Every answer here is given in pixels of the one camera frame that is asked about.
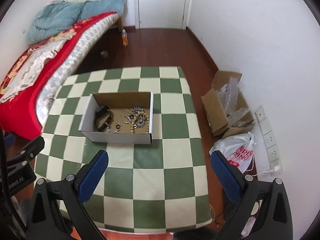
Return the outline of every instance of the wooden floor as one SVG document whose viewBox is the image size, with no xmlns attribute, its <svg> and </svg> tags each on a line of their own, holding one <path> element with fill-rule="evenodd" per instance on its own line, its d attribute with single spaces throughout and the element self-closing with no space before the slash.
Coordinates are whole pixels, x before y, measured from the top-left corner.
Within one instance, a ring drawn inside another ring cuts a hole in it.
<svg viewBox="0 0 320 240">
<path fill-rule="evenodd" d="M 101 69 L 133 67 L 133 66 L 180 66 L 190 85 L 192 99 L 198 117 L 202 146 L 204 150 L 209 202 L 218 216 L 223 211 L 222 187 L 210 167 L 208 151 L 218 139 L 210 132 L 207 118 L 201 102 L 201 96 L 211 87 L 212 79 L 218 70 L 212 60 L 203 52 L 197 40 L 188 31 L 169 29 L 129 30 L 129 45 L 122 45 L 121 35 L 117 29 L 109 30 L 93 47 L 77 70 L 85 73 Z M 101 51 L 108 51 L 103 58 Z M 20 192 L 18 200 L 30 197 L 32 186 Z M 223 223 L 223 216 L 218 222 Z M 210 228 L 219 230 L 220 226 L 213 222 Z M 119 233 L 105 233 L 108 239 L 172 239 L 170 234 L 153 236 L 129 236 Z"/>
</svg>

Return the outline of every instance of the open box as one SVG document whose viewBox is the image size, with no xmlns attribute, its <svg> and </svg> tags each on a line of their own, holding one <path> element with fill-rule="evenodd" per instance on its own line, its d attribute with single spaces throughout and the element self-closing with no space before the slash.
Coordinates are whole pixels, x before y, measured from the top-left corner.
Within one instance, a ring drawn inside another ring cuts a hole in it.
<svg viewBox="0 0 320 240">
<path fill-rule="evenodd" d="M 98 132 L 95 127 L 95 112 L 99 106 L 108 106 L 113 113 L 110 130 L 114 130 L 117 123 L 121 130 L 117 133 Z M 131 108 L 140 106 L 150 117 L 149 132 L 147 125 L 137 128 L 130 133 L 130 124 L 125 124 L 125 114 L 131 114 Z M 84 114 L 79 125 L 82 132 L 92 142 L 122 143 L 122 144 L 151 144 L 152 142 L 153 93 L 151 92 L 120 92 L 90 94 Z"/>
<path fill-rule="evenodd" d="M 201 97 L 208 123 L 214 136 L 223 135 L 223 138 L 225 138 L 231 135 L 250 132 L 254 127 L 253 123 L 247 127 L 232 127 L 228 123 L 227 115 L 216 94 L 217 90 L 228 84 L 230 77 L 236 77 L 240 80 L 241 76 L 242 74 L 237 72 L 218 71 L 213 78 L 211 89 Z M 244 96 L 239 92 L 236 110 L 239 110 L 241 107 L 249 108 Z M 240 119 L 241 122 L 250 122 L 252 120 L 253 116 L 251 112 Z"/>
</svg>

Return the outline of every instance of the bottle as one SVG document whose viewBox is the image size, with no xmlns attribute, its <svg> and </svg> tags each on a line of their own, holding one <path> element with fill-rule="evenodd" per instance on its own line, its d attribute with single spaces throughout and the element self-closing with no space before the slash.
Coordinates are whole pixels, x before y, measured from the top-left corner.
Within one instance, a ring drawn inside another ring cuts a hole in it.
<svg viewBox="0 0 320 240">
<path fill-rule="evenodd" d="M 123 46 L 128 46 L 128 35 L 125 32 L 125 29 L 122 30 L 122 41 L 123 41 Z"/>
</svg>

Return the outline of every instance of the door frame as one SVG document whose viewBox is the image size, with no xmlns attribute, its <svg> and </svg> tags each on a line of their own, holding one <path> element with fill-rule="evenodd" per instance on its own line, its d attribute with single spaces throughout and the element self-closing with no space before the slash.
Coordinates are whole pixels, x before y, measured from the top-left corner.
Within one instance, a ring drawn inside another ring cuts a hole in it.
<svg viewBox="0 0 320 240">
<path fill-rule="evenodd" d="M 184 2 L 184 13 L 183 13 L 183 21 L 182 21 L 182 30 L 185 30 L 187 27 L 190 0 L 185 0 Z M 136 29 L 140 29 L 140 18 L 139 18 L 139 0 L 134 0 L 134 20 Z"/>
</svg>

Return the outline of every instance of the white cable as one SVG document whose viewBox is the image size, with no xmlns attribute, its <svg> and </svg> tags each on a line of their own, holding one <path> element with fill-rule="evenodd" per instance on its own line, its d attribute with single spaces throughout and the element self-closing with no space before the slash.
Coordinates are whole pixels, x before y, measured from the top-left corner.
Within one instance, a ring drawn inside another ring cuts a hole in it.
<svg viewBox="0 0 320 240">
<path fill-rule="evenodd" d="M 246 171 L 252 171 L 253 170 L 253 164 L 254 164 L 254 155 L 252 155 L 252 168 L 251 168 L 251 170 L 246 170 Z"/>
<path fill-rule="evenodd" d="M 273 170 L 270 170 L 270 171 L 262 171 L 262 172 L 259 172 L 259 173 L 256 174 L 256 175 L 252 175 L 252 176 L 253 176 L 253 177 L 254 177 L 254 176 L 258 176 L 259 174 L 262 174 L 262 173 L 264 173 L 264 172 L 265 172 L 265 173 L 268 173 L 268 172 L 272 172 L 272 171 L 273 171 Z"/>
</svg>

